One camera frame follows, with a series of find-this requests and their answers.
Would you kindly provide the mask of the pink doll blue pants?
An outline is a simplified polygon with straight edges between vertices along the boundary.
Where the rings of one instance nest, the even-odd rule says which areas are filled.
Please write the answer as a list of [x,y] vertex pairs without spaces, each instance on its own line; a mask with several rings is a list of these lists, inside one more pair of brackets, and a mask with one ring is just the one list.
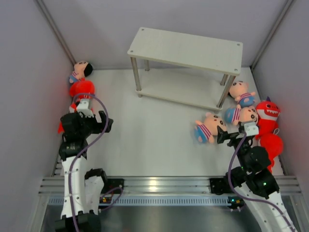
[[227,126],[224,120],[218,115],[207,112],[205,116],[203,122],[195,121],[195,137],[200,143],[213,144],[215,137],[218,135],[217,127],[223,131],[227,131]]

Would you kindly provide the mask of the red shark plush round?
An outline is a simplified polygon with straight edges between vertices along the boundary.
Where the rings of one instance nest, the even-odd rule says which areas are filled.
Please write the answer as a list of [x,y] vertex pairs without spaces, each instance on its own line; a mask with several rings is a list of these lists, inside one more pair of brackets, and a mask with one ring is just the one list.
[[78,81],[74,83],[69,90],[71,97],[80,93],[95,94],[95,85],[89,80]]

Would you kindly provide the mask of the pink doll striped shirt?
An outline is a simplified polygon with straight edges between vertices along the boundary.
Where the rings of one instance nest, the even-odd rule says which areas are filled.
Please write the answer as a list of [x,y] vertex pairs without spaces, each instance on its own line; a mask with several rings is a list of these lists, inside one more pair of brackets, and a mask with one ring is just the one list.
[[249,84],[246,82],[234,82],[228,94],[241,106],[241,108],[252,106],[255,103],[255,92],[249,92]]

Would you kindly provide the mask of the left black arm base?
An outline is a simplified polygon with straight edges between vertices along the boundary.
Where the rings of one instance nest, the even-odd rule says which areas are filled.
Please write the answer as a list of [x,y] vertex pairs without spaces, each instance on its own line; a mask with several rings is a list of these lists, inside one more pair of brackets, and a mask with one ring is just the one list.
[[125,180],[123,178],[109,178],[106,183],[104,183],[104,188],[101,191],[102,194],[108,192],[113,188],[124,189]]

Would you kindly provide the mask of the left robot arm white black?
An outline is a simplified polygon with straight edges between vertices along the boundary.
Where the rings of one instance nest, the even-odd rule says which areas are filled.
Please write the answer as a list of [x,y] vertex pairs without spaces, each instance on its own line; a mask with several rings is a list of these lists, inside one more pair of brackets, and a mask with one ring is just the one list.
[[57,232],[99,232],[98,204],[101,191],[108,179],[102,168],[89,169],[87,138],[91,134],[101,137],[110,132],[113,120],[104,111],[95,116],[82,112],[68,113],[61,117],[58,133],[62,135],[59,155],[64,172],[64,198]]

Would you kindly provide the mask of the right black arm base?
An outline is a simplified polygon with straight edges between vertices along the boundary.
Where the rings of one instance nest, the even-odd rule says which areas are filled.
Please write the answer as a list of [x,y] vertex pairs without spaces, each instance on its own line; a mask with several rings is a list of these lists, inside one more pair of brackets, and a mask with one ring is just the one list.
[[210,189],[216,195],[233,193],[225,177],[210,178]]

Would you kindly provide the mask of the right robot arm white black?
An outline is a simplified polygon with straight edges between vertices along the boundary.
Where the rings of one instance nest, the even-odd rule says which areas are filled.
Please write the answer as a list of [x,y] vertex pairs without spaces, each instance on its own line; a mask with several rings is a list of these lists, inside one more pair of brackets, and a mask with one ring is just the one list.
[[217,128],[217,143],[228,140],[228,146],[235,149],[225,175],[233,193],[244,200],[261,231],[295,232],[293,224],[282,201],[279,185],[268,170],[271,164],[267,150],[251,146],[250,141],[259,133],[259,128],[246,122],[234,133]]

